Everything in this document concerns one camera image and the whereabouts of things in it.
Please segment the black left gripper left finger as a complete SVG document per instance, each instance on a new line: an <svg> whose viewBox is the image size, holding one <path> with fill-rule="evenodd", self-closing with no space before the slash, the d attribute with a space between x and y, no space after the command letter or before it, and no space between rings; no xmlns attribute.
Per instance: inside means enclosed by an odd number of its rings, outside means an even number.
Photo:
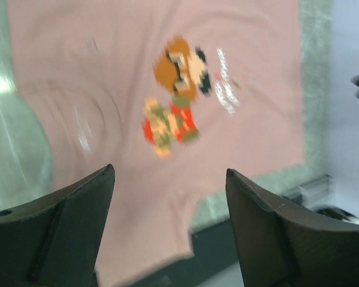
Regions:
<svg viewBox="0 0 359 287"><path fill-rule="evenodd" d="M95 264L115 171L0 211L0 287L97 286Z"/></svg>

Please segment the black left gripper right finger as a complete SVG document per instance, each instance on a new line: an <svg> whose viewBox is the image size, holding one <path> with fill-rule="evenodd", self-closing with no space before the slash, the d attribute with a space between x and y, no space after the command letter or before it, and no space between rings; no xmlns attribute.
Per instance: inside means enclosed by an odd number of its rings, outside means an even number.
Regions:
<svg viewBox="0 0 359 287"><path fill-rule="evenodd" d="M226 173L245 286L359 286L359 225L313 212Z"/></svg>

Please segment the pink t shirt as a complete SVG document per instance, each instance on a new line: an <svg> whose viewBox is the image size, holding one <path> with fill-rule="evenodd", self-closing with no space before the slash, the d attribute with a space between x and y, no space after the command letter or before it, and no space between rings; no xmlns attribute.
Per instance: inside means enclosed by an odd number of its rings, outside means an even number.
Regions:
<svg viewBox="0 0 359 287"><path fill-rule="evenodd" d="M60 189L112 164L96 269L124 286L189 257L229 168L304 160L297 1L8 1L16 86Z"/></svg>

